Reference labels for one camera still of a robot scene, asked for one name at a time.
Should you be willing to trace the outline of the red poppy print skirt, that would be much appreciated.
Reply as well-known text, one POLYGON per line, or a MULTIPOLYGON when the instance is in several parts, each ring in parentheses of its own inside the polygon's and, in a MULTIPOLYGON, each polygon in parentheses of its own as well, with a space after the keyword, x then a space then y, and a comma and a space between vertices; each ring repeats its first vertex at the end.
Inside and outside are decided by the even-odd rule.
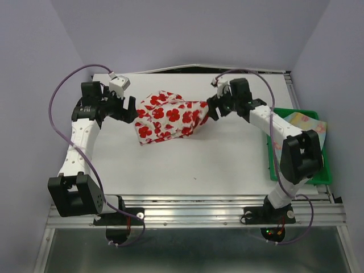
POLYGON ((140 145, 187 138, 208 120, 206 101, 191 101, 166 91, 150 94, 136 107, 134 127, 140 145))

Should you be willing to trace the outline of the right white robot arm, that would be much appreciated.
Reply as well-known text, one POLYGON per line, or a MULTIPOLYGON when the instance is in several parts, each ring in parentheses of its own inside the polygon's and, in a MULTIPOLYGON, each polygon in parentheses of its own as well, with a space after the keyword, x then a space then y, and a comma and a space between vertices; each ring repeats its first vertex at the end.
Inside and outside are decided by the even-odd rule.
POLYGON ((298 190, 323 168, 318 133, 304 131, 277 115, 263 100, 253 98, 248 80, 237 78, 220 82, 213 79, 217 93, 208 98, 208 115, 213 120, 235 112, 246 122, 261 129, 271 139, 278 184, 267 196, 262 217, 274 222, 282 216, 282 208, 291 203, 298 190))

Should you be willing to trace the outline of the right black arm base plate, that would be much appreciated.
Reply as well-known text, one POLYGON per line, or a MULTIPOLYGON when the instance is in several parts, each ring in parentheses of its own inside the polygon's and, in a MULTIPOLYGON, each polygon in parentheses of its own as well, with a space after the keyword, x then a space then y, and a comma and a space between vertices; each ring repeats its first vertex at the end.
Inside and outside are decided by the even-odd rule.
POLYGON ((264 206, 249 206, 243 209, 240 222, 244 225, 295 224, 296 219, 291 206, 274 209, 264 206))

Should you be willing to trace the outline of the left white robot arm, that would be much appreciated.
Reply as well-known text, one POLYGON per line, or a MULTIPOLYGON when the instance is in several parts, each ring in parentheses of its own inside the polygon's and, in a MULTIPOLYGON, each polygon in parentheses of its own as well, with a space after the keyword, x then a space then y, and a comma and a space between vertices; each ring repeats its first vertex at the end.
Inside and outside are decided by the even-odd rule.
POLYGON ((48 190, 62 217, 100 214, 106 204, 101 179, 92 165, 96 139, 105 118, 131 124, 138 116, 135 97, 124 105, 130 80, 116 76, 107 86, 99 81, 83 82, 81 98, 71 115, 69 147, 57 176, 48 180, 48 190))

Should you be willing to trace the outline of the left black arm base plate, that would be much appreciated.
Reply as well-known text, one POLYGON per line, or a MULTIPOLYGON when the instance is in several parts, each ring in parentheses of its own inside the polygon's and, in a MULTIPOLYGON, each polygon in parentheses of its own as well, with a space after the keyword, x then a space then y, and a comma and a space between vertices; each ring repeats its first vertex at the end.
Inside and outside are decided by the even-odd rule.
MULTIPOLYGON (((126 208, 126 213, 137 215, 138 213, 145 213, 143 207, 131 207, 126 208)), ((99 215, 99 219, 96 218, 93 221, 94 226, 126 226, 127 216, 118 212, 107 213, 99 215)))

